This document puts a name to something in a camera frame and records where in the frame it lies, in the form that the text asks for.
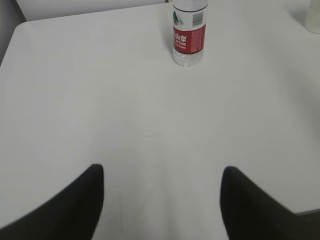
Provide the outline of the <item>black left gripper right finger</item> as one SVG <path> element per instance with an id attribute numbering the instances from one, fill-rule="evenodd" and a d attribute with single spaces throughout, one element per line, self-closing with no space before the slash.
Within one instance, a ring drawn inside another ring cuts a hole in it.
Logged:
<path id="1" fill-rule="evenodd" d="M 220 211 L 230 240 L 318 240 L 320 213 L 293 213 L 235 166 L 227 166 L 220 186 Z"/>

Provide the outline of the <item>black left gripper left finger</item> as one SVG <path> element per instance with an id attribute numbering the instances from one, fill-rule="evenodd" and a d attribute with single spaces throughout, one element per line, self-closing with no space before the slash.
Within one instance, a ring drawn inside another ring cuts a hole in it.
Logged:
<path id="1" fill-rule="evenodd" d="M 43 205 L 1 228 L 2 240 L 91 240 L 104 204 L 104 169 L 93 164 Z"/>

